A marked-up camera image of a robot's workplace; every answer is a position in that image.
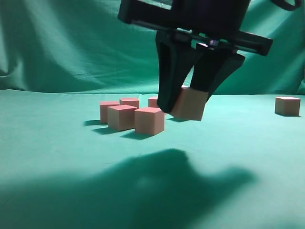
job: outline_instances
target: wooden block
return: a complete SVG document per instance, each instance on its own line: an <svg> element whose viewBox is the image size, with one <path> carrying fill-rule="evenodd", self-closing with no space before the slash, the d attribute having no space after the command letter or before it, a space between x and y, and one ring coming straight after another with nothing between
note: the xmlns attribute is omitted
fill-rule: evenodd
<svg viewBox="0 0 305 229"><path fill-rule="evenodd" d="M276 97L275 113L283 116L300 116L301 99L294 97Z"/></svg>
<svg viewBox="0 0 305 229"><path fill-rule="evenodd" d="M164 131L164 112L160 108L144 107L135 110L135 132L156 135Z"/></svg>
<svg viewBox="0 0 305 229"><path fill-rule="evenodd" d="M159 108L157 105L158 97L154 96L148 99L148 107Z"/></svg>
<svg viewBox="0 0 305 229"><path fill-rule="evenodd" d="M122 98L122 99L120 99L120 104L135 106L138 109L140 108L140 100L138 98Z"/></svg>
<svg viewBox="0 0 305 229"><path fill-rule="evenodd" d="M108 126L112 129L130 130L134 129L135 106L119 105L108 107Z"/></svg>
<svg viewBox="0 0 305 229"><path fill-rule="evenodd" d="M108 123L108 112L107 108L109 106L118 106L120 103L118 101L104 101L100 102L100 117L101 117L101 123L106 124Z"/></svg>
<svg viewBox="0 0 305 229"><path fill-rule="evenodd" d="M208 94L182 86L179 98L170 114L177 119L201 121Z"/></svg>

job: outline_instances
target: green tablecloth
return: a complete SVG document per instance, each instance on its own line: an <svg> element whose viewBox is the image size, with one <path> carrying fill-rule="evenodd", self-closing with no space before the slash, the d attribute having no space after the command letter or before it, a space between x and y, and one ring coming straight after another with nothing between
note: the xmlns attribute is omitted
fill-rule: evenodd
<svg viewBox="0 0 305 229"><path fill-rule="evenodd" d="M99 125L99 101L153 95L0 91L0 228L305 228L302 116L215 95L153 137Z"/></svg>

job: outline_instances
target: cube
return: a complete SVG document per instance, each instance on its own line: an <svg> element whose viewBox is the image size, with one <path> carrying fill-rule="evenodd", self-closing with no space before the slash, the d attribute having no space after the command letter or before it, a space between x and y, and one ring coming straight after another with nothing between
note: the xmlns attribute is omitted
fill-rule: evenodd
<svg viewBox="0 0 305 229"><path fill-rule="evenodd" d="M108 107L108 127L121 131L134 129L135 106L119 105Z"/></svg>
<svg viewBox="0 0 305 229"><path fill-rule="evenodd" d="M140 100L138 98L122 98L122 99L120 99L120 104L135 106L138 109L140 108Z"/></svg>
<svg viewBox="0 0 305 229"><path fill-rule="evenodd" d="M100 102L100 117L101 117L101 123L106 124L108 123L108 111L107 108L109 106L118 106L120 103L118 101L104 101Z"/></svg>
<svg viewBox="0 0 305 229"><path fill-rule="evenodd" d="M275 113L283 116L299 116L301 99L294 97L276 97Z"/></svg>
<svg viewBox="0 0 305 229"><path fill-rule="evenodd" d="M171 111L177 119L201 121L209 93L182 86L178 100Z"/></svg>
<svg viewBox="0 0 305 229"><path fill-rule="evenodd" d="M164 131L164 112L160 108L144 107L135 110L135 132L156 135Z"/></svg>
<svg viewBox="0 0 305 229"><path fill-rule="evenodd" d="M159 106L157 105L157 101L158 101L158 97L154 96L148 99L148 106L149 107L155 107L155 108L159 108Z"/></svg>

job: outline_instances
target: green cloth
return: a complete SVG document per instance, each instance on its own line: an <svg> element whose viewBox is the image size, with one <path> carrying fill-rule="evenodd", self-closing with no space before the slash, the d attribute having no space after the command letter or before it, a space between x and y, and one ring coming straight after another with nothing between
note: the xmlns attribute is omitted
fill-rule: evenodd
<svg viewBox="0 0 305 229"><path fill-rule="evenodd" d="M215 95L153 137L99 125L100 101L154 95L0 91L0 228L305 227L303 104Z"/></svg>
<svg viewBox="0 0 305 229"><path fill-rule="evenodd" d="M0 89L157 93L155 32L117 19L120 0L0 0ZM253 0L244 31L274 39L216 94L305 94L304 9Z"/></svg>

